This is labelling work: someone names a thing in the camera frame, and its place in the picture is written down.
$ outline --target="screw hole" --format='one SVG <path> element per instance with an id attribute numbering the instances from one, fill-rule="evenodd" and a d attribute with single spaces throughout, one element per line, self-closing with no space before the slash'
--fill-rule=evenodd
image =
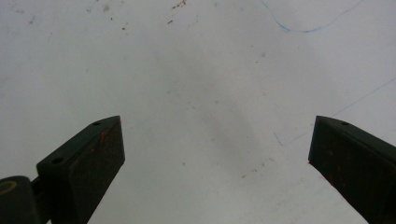
<path id="1" fill-rule="evenodd" d="M 56 158 L 55 160 L 52 161 L 52 164 L 58 164 L 64 161 L 64 158 Z"/>

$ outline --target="smudge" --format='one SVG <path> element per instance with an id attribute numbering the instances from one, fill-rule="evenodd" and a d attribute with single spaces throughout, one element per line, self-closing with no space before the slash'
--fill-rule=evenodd
<path id="1" fill-rule="evenodd" d="M 103 12 L 108 12 L 110 10 L 110 6 L 108 4 L 105 4 L 103 6 Z"/>

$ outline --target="table surface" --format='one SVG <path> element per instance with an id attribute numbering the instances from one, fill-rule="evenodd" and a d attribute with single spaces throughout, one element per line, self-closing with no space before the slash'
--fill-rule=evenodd
<path id="1" fill-rule="evenodd" d="M 316 115 L 396 144 L 391 0 L 4 0 L 0 178 L 121 115 L 90 223 L 366 223 L 307 163 Z"/>

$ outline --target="pencil line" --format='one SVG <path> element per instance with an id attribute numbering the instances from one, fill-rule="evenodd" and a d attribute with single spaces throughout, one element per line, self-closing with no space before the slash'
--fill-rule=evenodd
<path id="1" fill-rule="evenodd" d="M 376 88 L 375 90 L 370 91 L 369 93 L 363 95 L 363 96 L 362 96 L 360 99 L 358 99 L 357 101 L 353 102 L 353 103 L 350 104 L 350 105 L 347 105 L 346 107 L 344 107 L 344 108 L 342 108 L 341 110 L 339 110 L 337 113 L 333 114 L 333 116 L 336 116 L 336 115 L 338 115 L 338 114 L 340 114 L 340 113 L 346 111 L 347 109 L 349 109 L 349 108 L 352 107 L 353 105 L 355 105 L 355 104 L 357 104 L 358 102 L 364 100 L 365 98 L 367 98 L 368 96 L 372 95 L 373 93 L 375 93 L 375 92 L 381 90 L 382 88 L 388 86 L 390 83 L 394 82 L 395 80 L 396 80 L 396 77 L 394 77 L 393 79 L 387 81 L 385 84 L 382 84 L 380 87 Z"/>

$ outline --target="yellow ring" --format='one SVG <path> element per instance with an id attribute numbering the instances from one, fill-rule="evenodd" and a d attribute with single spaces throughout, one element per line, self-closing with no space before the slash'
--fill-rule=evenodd
<path id="1" fill-rule="evenodd" d="M 1 190 L 0 191 L 0 195 L 7 194 L 10 191 L 14 190 L 17 187 L 18 183 L 13 181 L 13 180 L 8 180 L 8 181 L 5 181 L 3 183 L 0 183 L 0 187 L 2 187 L 4 185 L 9 185 L 9 187 L 6 188 L 6 189 Z"/>

